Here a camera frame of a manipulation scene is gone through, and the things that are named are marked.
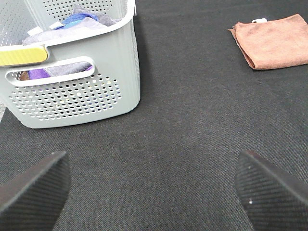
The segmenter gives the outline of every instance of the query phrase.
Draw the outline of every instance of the folded clothes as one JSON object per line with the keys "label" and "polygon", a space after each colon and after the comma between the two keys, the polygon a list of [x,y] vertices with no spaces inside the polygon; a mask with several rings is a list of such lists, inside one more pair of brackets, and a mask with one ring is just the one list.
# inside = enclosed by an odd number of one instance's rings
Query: folded clothes
{"label": "folded clothes", "polygon": [[68,36],[78,36],[80,34],[87,34],[91,30],[106,28],[105,25],[95,21],[92,18],[86,17],[81,23],[72,26],[68,29],[62,30],[48,30],[42,33],[27,37],[23,41],[23,45],[31,45],[37,42],[45,42],[51,39],[65,38]]}
{"label": "folded clothes", "polygon": [[308,64],[308,25],[299,14],[265,23],[237,23],[229,31],[252,69]]}
{"label": "folded clothes", "polygon": [[[97,30],[112,26],[122,19],[112,19],[110,16],[88,11],[84,7],[76,4],[73,8],[71,16],[62,21],[62,26],[56,27],[54,30],[45,31],[30,37],[23,41],[23,45],[30,45],[37,42],[44,42],[51,39],[65,38],[68,36],[78,36],[86,34],[89,30]],[[79,62],[75,64],[62,65],[57,67],[50,67],[39,70],[31,70],[23,72],[20,80],[32,80],[40,78],[48,78],[55,76],[63,76],[83,72],[93,68],[87,62]]]}
{"label": "folded clothes", "polygon": [[75,64],[67,64],[57,67],[50,67],[45,69],[36,69],[31,71],[24,71],[19,80],[34,80],[40,78],[49,78],[56,76],[64,76],[69,74],[75,74],[83,71],[91,70],[93,66],[87,62],[79,62]]}

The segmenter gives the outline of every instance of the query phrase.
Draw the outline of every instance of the blue cloth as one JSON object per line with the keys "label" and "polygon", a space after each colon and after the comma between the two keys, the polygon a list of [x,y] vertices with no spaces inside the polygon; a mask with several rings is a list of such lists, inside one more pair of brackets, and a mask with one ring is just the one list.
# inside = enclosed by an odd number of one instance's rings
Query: blue cloth
{"label": "blue cloth", "polygon": [[61,23],[64,24],[64,26],[59,26],[59,27],[55,28],[55,30],[68,29],[70,27],[73,27],[73,26],[81,23],[82,20],[85,19],[86,17],[92,18],[97,22],[99,21],[98,17],[94,14],[91,14],[91,13],[76,13],[74,15],[69,16],[64,21],[62,21]]}

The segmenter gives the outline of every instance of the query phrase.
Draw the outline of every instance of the textured rubber pad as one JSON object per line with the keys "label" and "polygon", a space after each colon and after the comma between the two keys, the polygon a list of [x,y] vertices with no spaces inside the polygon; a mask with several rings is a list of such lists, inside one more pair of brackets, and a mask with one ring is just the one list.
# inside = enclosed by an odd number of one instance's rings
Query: textured rubber pad
{"label": "textured rubber pad", "polygon": [[70,189],[65,152],[56,152],[0,187],[0,231],[51,231]]}
{"label": "textured rubber pad", "polygon": [[41,63],[48,58],[42,46],[0,47],[0,66]]}
{"label": "textured rubber pad", "polygon": [[308,230],[308,186],[256,153],[240,153],[235,186],[256,231]]}

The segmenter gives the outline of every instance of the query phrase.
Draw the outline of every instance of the towel tag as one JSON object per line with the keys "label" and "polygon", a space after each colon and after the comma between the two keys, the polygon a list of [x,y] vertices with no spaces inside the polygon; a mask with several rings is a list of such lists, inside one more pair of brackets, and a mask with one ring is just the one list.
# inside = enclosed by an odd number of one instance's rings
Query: towel tag
{"label": "towel tag", "polygon": [[39,33],[42,33],[43,32],[43,29],[40,28],[39,26],[33,28],[32,30],[29,30],[28,31],[28,35],[29,36],[32,36],[32,35],[36,35],[36,34],[39,34]]}
{"label": "towel tag", "polygon": [[51,25],[49,26],[49,28],[50,28],[51,30],[54,30],[54,29],[56,29],[56,28],[58,28],[58,27],[62,27],[62,26],[65,26],[65,24],[62,24],[62,23],[60,23],[59,21],[57,21],[57,22],[55,22],[54,24],[51,24]]}
{"label": "towel tag", "polygon": [[259,19],[255,19],[252,20],[252,23],[266,23],[268,20],[266,18],[259,18]]}

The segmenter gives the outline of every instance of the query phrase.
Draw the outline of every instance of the laundry basket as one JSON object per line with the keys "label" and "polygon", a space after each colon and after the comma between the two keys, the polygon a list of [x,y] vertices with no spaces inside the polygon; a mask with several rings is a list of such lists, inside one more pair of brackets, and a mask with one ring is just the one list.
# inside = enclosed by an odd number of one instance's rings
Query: laundry basket
{"label": "laundry basket", "polygon": [[[79,37],[22,46],[27,31],[44,30],[74,4],[120,22]],[[1,0],[0,100],[27,127],[51,128],[101,120],[134,109],[140,100],[134,0]],[[20,81],[23,71],[88,62],[93,68]]]}

